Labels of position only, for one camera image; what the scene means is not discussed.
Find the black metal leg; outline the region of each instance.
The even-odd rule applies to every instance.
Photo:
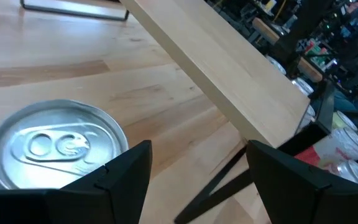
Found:
[[[128,10],[125,11],[124,17],[118,17],[118,16],[107,16],[107,15],[102,15],[102,14],[93,14],[93,13],[88,13],[88,12],[72,11],[72,10],[68,10],[68,9],[59,9],[59,8],[45,7],[45,6],[39,6],[39,5],[31,5],[31,4],[26,4],[25,0],[20,0],[20,4],[24,9],[30,9],[30,10],[36,10],[36,11],[42,11],[42,12],[54,12],[54,13],[68,14],[68,15],[74,15],[74,16],[92,17],[92,18],[96,18],[96,19],[127,21],[128,17],[129,17]]]
[[[217,206],[232,195],[252,184],[250,171],[246,170],[236,178],[232,179],[225,186],[221,187],[215,193],[210,194],[215,187],[223,180],[241,157],[246,153],[246,147],[242,148],[219,173],[204,187],[204,189],[183,209],[176,217],[175,223],[189,223],[195,218],[207,212],[209,209]]]

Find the pull tab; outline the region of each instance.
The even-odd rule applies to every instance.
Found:
[[[27,136],[26,158],[35,162],[72,161],[85,156],[90,144],[82,135],[69,131],[34,131]]]

